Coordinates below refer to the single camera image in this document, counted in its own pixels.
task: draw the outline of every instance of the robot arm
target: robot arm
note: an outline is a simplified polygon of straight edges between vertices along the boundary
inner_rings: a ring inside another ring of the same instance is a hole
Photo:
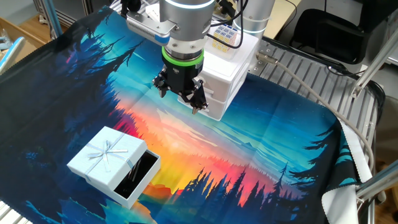
[[[137,9],[135,1],[121,2],[124,9]],[[162,46],[164,67],[152,81],[160,97],[169,90],[178,94],[190,103],[193,114],[208,106],[204,80],[198,75],[203,68],[205,36],[210,30],[214,5],[214,0],[160,0],[160,22],[133,10],[124,11],[132,31]]]

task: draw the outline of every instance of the green ring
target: green ring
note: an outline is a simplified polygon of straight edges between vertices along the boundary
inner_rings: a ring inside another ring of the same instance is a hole
[[[170,57],[166,53],[166,50],[164,49],[164,47],[162,47],[162,55],[168,62],[170,62],[174,65],[181,66],[181,67],[188,67],[188,66],[199,64],[205,58],[205,51],[202,50],[202,52],[198,58],[196,58],[195,60],[189,61],[189,62],[181,62],[179,60],[175,60],[174,58]]]

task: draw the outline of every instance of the gift box lid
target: gift box lid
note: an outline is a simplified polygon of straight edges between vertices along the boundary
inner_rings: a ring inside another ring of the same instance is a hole
[[[145,141],[104,127],[67,166],[89,184],[113,191],[146,150]]]

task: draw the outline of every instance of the white ribbon bow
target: white ribbon bow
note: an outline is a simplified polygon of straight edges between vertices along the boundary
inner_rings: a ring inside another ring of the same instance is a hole
[[[91,154],[88,154],[88,157],[89,157],[89,158],[101,157],[100,160],[104,160],[104,161],[105,161],[105,171],[106,171],[106,172],[111,172],[111,168],[110,168],[110,166],[109,166],[109,161],[108,161],[108,153],[128,152],[127,149],[112,149],[113,146],[114,146],[117,142],[118,142],[118,140],[115,141],[115,143],[111,144],[108,140],[106,140],[105,143],[104,143],[104,149],[101,149],[101,148],[95,147],[95,146],[94,146],[94,147],[93,147],[93,146],[90,146],[90,147],[92,147],[92,148],[94,148],[94,149],[97,149],[97,150],[99,150],[99,151],[101,151],[101,152],[99,152],[99,153],[91,153]]]

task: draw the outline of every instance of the gray cable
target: gray cable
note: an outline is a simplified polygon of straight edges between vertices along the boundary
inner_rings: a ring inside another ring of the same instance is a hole
[[[368,143],[368,140],[362,135],[362,133],[353,125],[351,124],[350,121],[348,121],[342,114],[340,114],[337,110],[335,110],[333,107],[331,107],[318,93],[316,93],[311,87],[309,87],[303,80],[301,80],[296,74],[294,74],[292,71],[290,71],[285,65],[281,64],[274,58],[270,57],[264,57],[262,55],[264,60],[266,60],[268,63],[273,63],[279,66],[281,69],[283,69],[286,73],[288,73],[292,78],[294,78],[296,81],[298,81],[302,86],[304,86],[312,95],[314,95],[326,108],[328,108],[331,112],[333,112],[336,117],[341,119],[347,126],[349,126],[355,134],[359,136],[359,138],[362,140],[365,146],[366,154],[369,157],[369,168],[370,170],[373,170],[374,166],[374,157],[373,157],[373,151],[371,146]]]

